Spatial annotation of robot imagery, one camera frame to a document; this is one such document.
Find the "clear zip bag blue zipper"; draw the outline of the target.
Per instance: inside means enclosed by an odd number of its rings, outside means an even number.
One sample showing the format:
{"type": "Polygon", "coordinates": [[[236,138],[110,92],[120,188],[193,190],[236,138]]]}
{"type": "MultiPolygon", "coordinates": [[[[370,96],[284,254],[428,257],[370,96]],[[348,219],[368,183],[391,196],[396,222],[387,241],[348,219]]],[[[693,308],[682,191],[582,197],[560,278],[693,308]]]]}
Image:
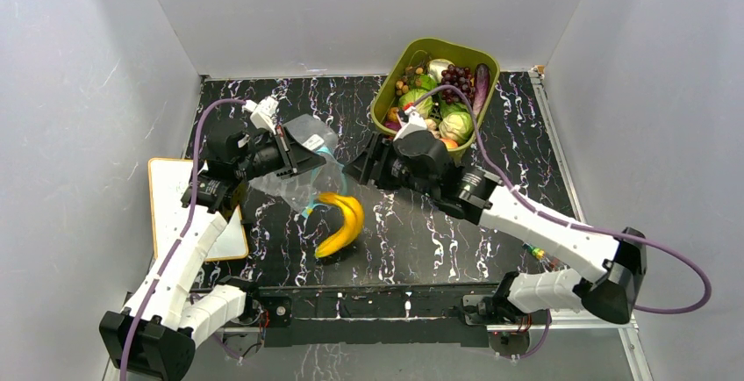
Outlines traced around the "clear zip bag blue zipper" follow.
{"type": "Polygon", "coordinates": [[[293,147],[299,147],[301,153],[313,153],[325,163],[298,176],[283,177],[271,173],[252,180],[249,187],[282,198],[292,210],[306,218],[321,205],[319,195],[322,192],[349,193],[347,178],[334,154],[339,136],[325,122],[309,114],[286,122],[284,129],[292,137],[293,147]]]}

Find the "yellow banana bunch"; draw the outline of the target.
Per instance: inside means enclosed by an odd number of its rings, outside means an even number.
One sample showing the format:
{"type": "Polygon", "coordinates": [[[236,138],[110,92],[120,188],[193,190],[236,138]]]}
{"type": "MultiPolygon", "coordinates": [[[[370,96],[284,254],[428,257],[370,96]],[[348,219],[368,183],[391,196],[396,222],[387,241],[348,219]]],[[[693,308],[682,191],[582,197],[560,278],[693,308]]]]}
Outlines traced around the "yellow banana bunch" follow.
{"type": "Polygon", "coordinates": [[[316,247],[315,257],[322,259],[341,251],[357,238],[363,229],[365,214],[361,203],[354,197],[322,192],[318,200],[338,207],[343,217],[341,228],[316,247]]]}

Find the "dark red grape bunch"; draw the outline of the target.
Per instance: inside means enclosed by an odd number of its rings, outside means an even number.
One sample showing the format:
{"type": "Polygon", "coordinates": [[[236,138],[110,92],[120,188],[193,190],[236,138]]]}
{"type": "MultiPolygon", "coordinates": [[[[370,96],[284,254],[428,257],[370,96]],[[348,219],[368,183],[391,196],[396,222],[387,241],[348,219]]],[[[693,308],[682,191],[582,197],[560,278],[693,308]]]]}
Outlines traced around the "dark red grape bunch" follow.
{"type": "MultiPolygon", "coordinates": [[[[441,71],[440,85],[451,85],[461,91],[470,101],[475,98],[475,78],[468,67],[449,64],[441,71]]],[[[461,98],[451,89],[443,90],[441,98],[446,104],[460,103],[461,98]]]]}

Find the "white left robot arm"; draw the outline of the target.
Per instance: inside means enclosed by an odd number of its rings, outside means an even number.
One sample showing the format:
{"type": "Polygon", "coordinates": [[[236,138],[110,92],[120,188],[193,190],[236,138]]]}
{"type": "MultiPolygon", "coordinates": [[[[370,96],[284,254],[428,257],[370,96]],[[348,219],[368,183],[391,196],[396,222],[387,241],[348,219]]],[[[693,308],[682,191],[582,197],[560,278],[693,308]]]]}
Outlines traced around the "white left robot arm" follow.
{"type": "Polygon", "coordinates": [[[187,210],[183,227],[123,308],[105,313],[99,323],[119,379],[138,374],[181,380],[197,348],[225,324],[236,320],[251,325],[261,317],[262,302],[252,282],[225,277],[200,299],[192,297],[191,287],[238,210],[248,183],[267,175],[291,178],[322,167],[326,159],[319,149],[324,142],[298,124],[286,124],[226,137],[216,160],[193,154],[182,196],[187,210]]]}

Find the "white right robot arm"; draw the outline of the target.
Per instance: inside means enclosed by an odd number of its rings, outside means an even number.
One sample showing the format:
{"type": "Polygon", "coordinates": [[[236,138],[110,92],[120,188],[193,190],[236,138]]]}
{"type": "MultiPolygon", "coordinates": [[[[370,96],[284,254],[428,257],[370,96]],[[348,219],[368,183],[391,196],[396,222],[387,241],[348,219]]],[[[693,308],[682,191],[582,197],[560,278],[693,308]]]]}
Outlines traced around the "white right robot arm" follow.
{"type": "Polygon", "coordinates": [[[541,274],[509,272],[492,297],[464,297],[469,325],[515,323],[548,309],[586,310],[613,324],[630,321],[646,274],[644,245],[622,234],[584,232],[578,221],[533,201],[522,205],[503,178],[455,163],[430,133],[400,140],[377,134],[342,171],[380,190],[424,194],[453,219],[508,234],[567,264],[565,270],[541,274]]]}

